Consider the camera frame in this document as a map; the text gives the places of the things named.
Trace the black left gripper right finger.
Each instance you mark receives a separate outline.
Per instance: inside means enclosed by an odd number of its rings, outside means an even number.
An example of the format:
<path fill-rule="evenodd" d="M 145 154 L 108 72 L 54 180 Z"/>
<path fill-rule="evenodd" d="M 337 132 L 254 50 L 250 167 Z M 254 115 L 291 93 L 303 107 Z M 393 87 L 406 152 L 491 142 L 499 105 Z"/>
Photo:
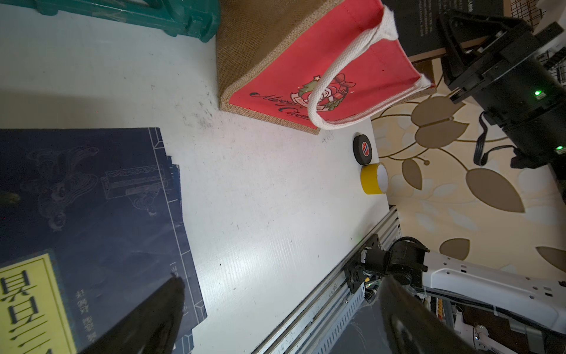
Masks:
<path fill-rule="evenodd" d="M 392 353 L 476 353 L 393 277 L 379 287 L 383 327 Z"/>

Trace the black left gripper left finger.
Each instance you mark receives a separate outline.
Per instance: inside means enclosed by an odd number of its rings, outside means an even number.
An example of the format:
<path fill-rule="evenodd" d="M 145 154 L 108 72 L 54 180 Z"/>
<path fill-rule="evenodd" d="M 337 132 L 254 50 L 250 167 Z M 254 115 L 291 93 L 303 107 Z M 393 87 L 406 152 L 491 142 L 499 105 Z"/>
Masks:
<path fill-rule="evenodd" d="M 184 315 L 185 283 L 171 278 L 83 353 L 171 353 Z"/>

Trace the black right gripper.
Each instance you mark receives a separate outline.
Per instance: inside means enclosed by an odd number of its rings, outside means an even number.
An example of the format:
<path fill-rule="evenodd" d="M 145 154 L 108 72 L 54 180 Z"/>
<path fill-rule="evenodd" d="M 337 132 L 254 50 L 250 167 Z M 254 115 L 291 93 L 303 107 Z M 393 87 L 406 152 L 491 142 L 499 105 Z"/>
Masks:
<path fill-rule="evenodd" d="M 553 22 L 534 34 L 523 20 L 447 10 L 439 16 L 445 83 L 453 103 L 564 106 L 565 88 L 536 59 L 565 31 Z"/>

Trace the navy book yellow label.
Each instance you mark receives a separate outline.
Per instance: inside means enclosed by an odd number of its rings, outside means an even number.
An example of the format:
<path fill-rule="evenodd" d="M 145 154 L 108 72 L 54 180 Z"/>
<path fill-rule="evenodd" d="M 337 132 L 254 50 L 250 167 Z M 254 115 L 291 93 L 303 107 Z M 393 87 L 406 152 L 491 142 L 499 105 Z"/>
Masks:
<path fill-rule="evenodd" d="M 78 353 L 187 277 L 157 128 L 1 131 L 1 351 Z"/>

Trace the burlap canvas bag red front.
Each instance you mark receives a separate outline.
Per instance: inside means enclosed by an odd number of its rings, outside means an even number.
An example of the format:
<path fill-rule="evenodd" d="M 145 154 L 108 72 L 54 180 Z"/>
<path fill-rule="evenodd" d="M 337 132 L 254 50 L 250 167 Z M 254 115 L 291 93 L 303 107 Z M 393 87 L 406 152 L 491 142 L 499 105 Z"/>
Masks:
<path fill-rule="evenodd" d="M 381 1 L 222 1 L 224 112 L 317 134 L 428 93 Z"/>

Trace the black brown cover book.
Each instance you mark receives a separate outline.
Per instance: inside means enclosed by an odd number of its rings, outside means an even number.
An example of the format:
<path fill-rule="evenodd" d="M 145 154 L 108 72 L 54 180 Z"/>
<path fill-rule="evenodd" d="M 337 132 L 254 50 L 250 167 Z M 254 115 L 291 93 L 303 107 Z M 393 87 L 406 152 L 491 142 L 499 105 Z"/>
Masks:
<path fill-rule="evenodd" d="M 399 42 L 413 63 L 446 53 L 440 37 L 439 15 L 454 9 L 486 16 L 511 16 L 510 1 L 384 1 L 393 11 Z"/>

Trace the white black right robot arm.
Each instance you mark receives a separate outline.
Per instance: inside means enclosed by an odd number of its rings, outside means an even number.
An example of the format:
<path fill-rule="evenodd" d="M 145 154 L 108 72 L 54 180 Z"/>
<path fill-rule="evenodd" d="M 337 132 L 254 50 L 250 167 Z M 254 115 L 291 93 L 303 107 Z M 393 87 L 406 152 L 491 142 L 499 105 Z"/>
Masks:
<path fill-rule="evenodd" d="M 563 34 L 448 10 L 435 93 L 371 118 L 402 232 L 433 251 L 565 280 L 565 87 L 536 52 Z"/>

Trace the navy book barcode back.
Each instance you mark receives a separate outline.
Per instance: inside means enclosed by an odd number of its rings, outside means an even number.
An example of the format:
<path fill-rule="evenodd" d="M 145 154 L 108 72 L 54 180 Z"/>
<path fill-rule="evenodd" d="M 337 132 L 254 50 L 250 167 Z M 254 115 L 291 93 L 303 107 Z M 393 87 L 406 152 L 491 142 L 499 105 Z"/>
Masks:
<path fill-rule="evenodd" d="M 172 273 L 184 281 L 185 293 L 183 319 L 173 352 L 191 353 L 195 348 L 192 331 L 206 319 L 207 312 L 183 219 L 181 171 L 179 166 L 174 164 L 171 156 L 167 157 L 167 163 L 171 174 L 170 186 L 167 188 L 167 202 L 178 244 L 178 256 L 171 264 L 171 269 Z"/>

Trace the black tape roll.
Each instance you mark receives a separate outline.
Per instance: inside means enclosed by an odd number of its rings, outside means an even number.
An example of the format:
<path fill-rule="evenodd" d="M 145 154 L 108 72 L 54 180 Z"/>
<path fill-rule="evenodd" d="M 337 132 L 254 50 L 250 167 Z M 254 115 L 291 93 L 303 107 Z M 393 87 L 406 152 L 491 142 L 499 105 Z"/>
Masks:
<path fill-rule="evenodd" d="M 354 137 L 352 142 L 354 157 L 359 165 L 369 165 L 372 161 L 372 147 L 369 138 L 365 134 Z"/>

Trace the yellow tape roll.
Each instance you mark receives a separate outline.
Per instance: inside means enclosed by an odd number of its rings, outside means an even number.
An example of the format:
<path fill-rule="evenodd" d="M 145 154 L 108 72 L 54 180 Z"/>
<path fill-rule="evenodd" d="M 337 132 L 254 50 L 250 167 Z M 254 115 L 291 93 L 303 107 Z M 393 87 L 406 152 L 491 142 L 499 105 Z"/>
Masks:
<path fill-rule="evenodd" d="M 389 175 L 382 163 L 365 165 L 361 168 L 361 186 L 367 195 L 386 194 L 389 188 Z"/>

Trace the green plastic tool case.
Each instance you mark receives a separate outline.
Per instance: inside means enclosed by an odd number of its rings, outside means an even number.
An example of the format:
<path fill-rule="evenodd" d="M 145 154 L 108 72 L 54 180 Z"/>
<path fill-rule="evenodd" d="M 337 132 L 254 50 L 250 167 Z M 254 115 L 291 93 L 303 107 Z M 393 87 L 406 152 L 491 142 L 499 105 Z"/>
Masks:
<path fill-rule="evenodd" d="M 221 24 L 219 1 L 190 0 L 6 0 L 3 4 L 26 7 L 45 16 L 60 11 L 163 30 L 203 43 L 212 39 Z"/>

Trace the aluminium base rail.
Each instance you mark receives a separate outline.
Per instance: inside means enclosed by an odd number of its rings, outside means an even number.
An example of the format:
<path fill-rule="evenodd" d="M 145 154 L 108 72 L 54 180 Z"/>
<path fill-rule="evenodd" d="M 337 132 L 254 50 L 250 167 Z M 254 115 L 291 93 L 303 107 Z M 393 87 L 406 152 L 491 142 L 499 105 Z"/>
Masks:
<path fill-rule="evenodd" d="M 330 353 L 363 302 L 363 289 L 349 290 L 346 265 L 364 246 L 389 247 L 401 236 L 397 208 L 371 229 L 354 249 L 315 287 L 255 353 Z"/>

